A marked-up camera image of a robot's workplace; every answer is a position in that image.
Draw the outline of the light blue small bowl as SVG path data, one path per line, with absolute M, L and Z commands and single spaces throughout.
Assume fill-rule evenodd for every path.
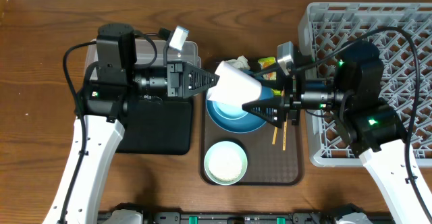
M 244 111 L 241 107 L 238 106 L 227 105 L 216 101 L 212 101 L 212 104 L 216 113 L 222 118 L 228 120 L 241 119 L 248 114 L 246 111 Z

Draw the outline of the dark blue plate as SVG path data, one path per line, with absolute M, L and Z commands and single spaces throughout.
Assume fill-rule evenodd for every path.
M 211 118 L 211 120 L 218 125 L 220 128 L 225 131 L 236 133 L 236 134 L 245 134 L 249 132 L 253 132 L 261 127 L 263 127 L 267 122 L 264 119 L 261 119 L 251 113 L 248 113 L 245 117 L 237 120 L 228 120 L 222 118 L 220 115 L 216 113 L 213 108 L 212 101 L 206 99 L 206 109 L 207 114 Z

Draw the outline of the mint green bowl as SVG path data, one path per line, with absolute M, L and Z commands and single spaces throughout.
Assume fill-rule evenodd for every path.
M 246 174 L 246 151 L 232 141 L 212 145 L 205 153 L 203 166 L 207 177 L 215 184 L 230 186 L 238 183 Z

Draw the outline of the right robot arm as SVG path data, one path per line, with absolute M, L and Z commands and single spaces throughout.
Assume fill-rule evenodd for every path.
M 349 41 L 336 53 L 341 59 L 329 78 L 306 78 L 316 66 L 290 43 L 289 52 L 262 74 L 277 72 L 264 84 L 283 92 L 272 99 L 251 101 L 243 110 L 281 128 L 296 121 L 300 110 L 322 110 L 377 184 L 396 223 L 430 223 L 431 191 L 419 171 L 407 130 L 395 109 L 379 95 L 384 63 L 379 49 L 365 40 Z

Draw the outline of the wooden chopstick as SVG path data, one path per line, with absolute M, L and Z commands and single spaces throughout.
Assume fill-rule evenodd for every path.
M 287 133 L 288 133 L 288 122 L 285 121 L 283 125 L 283 143 L 282 143 L 282 150 L 286 150 L 286 142 L 287 142 Z
M 273 131 L 273 138 L 272 138 L 272 142 L 271 142 L 272 145 L 275 145 L 275 143 L 276 143 L 276 140 L 277 140 L 277 133 L 278 133 L 278 128 L 275 127 L 275 128 L 274 128 L 274 131 Z

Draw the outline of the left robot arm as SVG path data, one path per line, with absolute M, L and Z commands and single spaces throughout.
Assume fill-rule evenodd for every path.
M 76 120 L 70 154 L 45 223 L 96 223 L 107 174 L 125 134 L 124 121 L 135 100 L 188 99 L 214 87 L 219 76 L 183 61 L 138 65 L 136 38 L 149 35 L 129 24 L 98 29 L 98 60 L 85 71 L 75 90 L 68 69 L 63 72 L 75 103 Z

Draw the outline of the white tissue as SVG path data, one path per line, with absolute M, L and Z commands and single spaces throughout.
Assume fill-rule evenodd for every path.
M 229 59 L 226 61 L 226 63 L 230 64 L 231 66 L 239 70 L 243 70 L 243 71 L 250 70 L 248 60 L 243 55 L 239 56 L 237 59 Z

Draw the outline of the pink white cup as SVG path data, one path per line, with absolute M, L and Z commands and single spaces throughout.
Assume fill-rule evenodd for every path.
M 261 83 L 234 66 L 223 61 L 218 65 L 215 74 L 219 79 L 217 84 L 208 90 L 207 100 L 241 107 L 260 98 Z

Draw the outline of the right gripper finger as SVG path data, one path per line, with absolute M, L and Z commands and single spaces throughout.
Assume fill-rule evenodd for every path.
M 242 110 L 264 119 L 277 128 L 282 128 L 286 121 L 284 98 L 281 96 L 245 103 Z
M 270 74 L 270 73 L 273 73 L 273 72 L 277 72 L 278 69 L 280 69 L 280 68 L 281 68 L 281 67 L 280 67 L 280 65 L 279 65 L 278 63 L 274 63 L 274 64 L 271 64 L 271 65 L 268 66 L 268 67 L 263 68 L 263 69 L 262 69 L 261 71 L 259 71 L 259 72 L 253 73 L 253 74 L 252 74 L 252 77 L 254 77 L 254 78 L 256 78 L 256 77 L 261 77 L 261 76 L 266 75 L 266 74 Z

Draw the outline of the yellow snack wrapper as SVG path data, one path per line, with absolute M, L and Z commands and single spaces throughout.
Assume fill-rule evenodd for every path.
M 258 63 L 262 70 L 276 63 L 276 58 L 274 57 L 266 57 L 258 60 Z M 277 72 L 270 72 L 268 74 L 262 75 L 264 80 L 276 80 Z M 281 90 L 271 89 L 274 96 L 281 96 Z

